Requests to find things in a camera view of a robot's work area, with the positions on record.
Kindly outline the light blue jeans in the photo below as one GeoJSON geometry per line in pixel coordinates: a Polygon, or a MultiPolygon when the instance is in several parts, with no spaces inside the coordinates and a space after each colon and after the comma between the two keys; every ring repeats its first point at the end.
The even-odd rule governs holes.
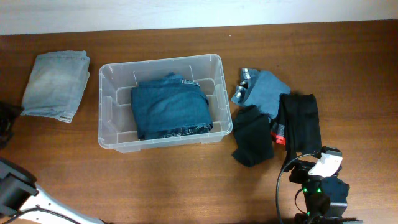
{"type": "Polygon", "coordinates": [[[71,123],[90,77],[83,51],[57,51],[36,57],[22,98],[22,115],[71,123]]]}

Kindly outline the dark blue jeans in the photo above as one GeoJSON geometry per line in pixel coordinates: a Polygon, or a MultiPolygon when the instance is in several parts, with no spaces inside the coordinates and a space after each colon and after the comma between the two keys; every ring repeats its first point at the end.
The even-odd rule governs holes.
{"type": "Polygon", "coordinates": [[[140,140],[206,134],[213,129],[209,100],[197,82],[169,73],[131,88],[140,140]]]}

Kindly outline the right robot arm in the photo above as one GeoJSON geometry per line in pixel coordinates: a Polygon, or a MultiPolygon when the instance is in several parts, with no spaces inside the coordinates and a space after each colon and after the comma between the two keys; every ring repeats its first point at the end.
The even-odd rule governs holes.
{"type": "Polygon", "coordinates": [[[343,155],[340,150],[323,146],[313,155],[316,162],[297,159],[289,181],[300,184],[305,208],[294,216],[297,224],[350,224],[362,223],[357,218],[344,218],[348,207],[349,184],[338,178],[343,155]]]}

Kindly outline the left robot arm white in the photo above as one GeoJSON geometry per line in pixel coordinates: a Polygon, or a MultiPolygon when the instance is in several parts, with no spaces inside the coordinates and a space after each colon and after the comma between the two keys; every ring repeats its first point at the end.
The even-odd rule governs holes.
{"type": "Polygon", "coordinates": [[[51,197],[37,184],[37,178],[23,167],[1,158],[1,218],[49,224],[105,224],[51,197]]]}

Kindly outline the black garment with red trim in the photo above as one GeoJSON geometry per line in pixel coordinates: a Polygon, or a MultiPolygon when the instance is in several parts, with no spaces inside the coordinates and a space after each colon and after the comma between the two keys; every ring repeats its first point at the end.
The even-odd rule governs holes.
{"type": "Polygon", "coordinates": [[[285,171],[293,168],[289,161],[297,153],[310,154],[322,148],[318,106],[313,94],[281,94],[278,115],[271,121],[271,138],[285,146],[285,171]]]}

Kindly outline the black folded garment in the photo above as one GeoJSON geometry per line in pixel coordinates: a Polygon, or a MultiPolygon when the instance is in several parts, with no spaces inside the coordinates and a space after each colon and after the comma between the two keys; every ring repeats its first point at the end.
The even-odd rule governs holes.
{"type": "Polygon", "coordinates": [[[274,157],[269,118],[256,105],[238,111],[233,135],[238,148],[232,156],[240,164],[252,167],[274,157]]]}

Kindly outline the blue grey folded garment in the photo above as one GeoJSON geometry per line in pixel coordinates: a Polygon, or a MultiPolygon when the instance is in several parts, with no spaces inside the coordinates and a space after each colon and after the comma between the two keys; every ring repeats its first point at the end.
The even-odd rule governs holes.
{"type": "Polygon", "coordinates": [[[241,82],[231,101],[241,107],[255,105],[272,120],[278,115],[280,95],[289,93],[290,88],[270,71],[242,68],[241,82]]]}

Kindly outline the clear plastic storage bin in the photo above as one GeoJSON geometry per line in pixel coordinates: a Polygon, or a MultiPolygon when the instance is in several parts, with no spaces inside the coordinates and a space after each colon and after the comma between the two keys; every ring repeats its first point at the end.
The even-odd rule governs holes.
{"type": "Polygon", "coordinates": [[[127,153],[156,147],[219,142],[232,130],[223,64],[217,54],[109,63],[99,70],[98,143],[105,149],[127,153]],[[169,72],[179,73],[200,85],[209,100],[213,129],[207,134],[140,140],[131,108],[131,88],[141,81],[163,78],[169,72]]]}

